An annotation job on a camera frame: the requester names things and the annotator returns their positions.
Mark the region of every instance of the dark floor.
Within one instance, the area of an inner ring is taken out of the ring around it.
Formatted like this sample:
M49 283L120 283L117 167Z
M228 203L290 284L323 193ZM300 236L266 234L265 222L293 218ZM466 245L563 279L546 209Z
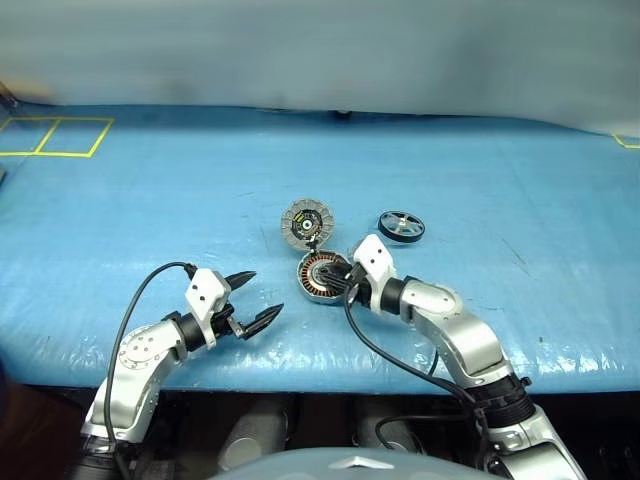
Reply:
M93 392L56 389L45 393L55 401L63 398L81 418ZM166 476L156 470L153 475L137 478L171 478L171 472L176 480L214 475L227 436L258 398L286 399L290 417L287 449L297 449L353 446L358 441L358 406L374 397L165 392L140 462L163 469ZM384 399L394 414L451 412L456 408L447 397L375 399ZM534 400L546 410L589 479L640 479L640 393L538 396ZM69 428L77 428L77 419L75 422ZM464 423L412 422L410 427L430 455L460 463L472 461L476 444Z

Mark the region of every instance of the white wall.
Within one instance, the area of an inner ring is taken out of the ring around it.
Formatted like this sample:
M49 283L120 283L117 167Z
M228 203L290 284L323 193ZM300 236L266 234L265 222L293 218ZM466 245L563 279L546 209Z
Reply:
M5 0L55 103L524 116L640 135L640 0Z

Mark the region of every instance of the black connector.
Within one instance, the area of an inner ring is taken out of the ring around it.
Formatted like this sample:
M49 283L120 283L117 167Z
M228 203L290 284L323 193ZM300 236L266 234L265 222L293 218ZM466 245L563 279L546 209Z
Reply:
M468 388L467 393L483 408L489 427L502 428L520 423L535 413L535 405L524 389L527 383L512 373L497 382Z
M196 267L193 263L187 263L184 266L184 271L187 272L189 280L193 280L193 276L196 274L196 270L198 270L198 267Z

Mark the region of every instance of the blue tablecloth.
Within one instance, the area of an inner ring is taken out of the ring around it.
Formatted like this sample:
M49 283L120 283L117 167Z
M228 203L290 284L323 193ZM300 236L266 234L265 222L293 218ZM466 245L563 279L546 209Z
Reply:
M268 305L285 309L248 342L225 338L197 352L168 387L436 392L369 352L339 307L300 294L301 254L279 222L293 200L315 197L336 219L326 248L340 252L375 231L385 210L421 217L424 238L392 249L399 274L455 287L534 392L640 387L640 155L610 137L493 118L44 113L115 122L91 158L0 157L0 357L18 381L98 385L140 281L185 260L223 274L258 271L232 295L240 321ZM60 128L52 149L95 140L81 122ZM35 148L36 130L0 132L0 150ZM159 277L131 327L185 311L186 285L179 271ZM398 319L355 314L380 345L429 364L432 347Z

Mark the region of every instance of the motor part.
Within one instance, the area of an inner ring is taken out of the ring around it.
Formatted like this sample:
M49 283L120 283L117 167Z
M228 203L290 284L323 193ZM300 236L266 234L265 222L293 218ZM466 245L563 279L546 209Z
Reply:
M406 212L384 212L378 219L378 230L385 237L402 243L414 243L425 232L424 223L415 215Z
M280 229L289 245L297 250L316 250L333 232L333 215L322 202L302 198L282 214Z
M351 268L335 252L320 250L302 257L298 264L298 283L309 300L318 303L336 303L340 300L344 289L335 288L325 280L329 266L335 264L344 264L347 271Z

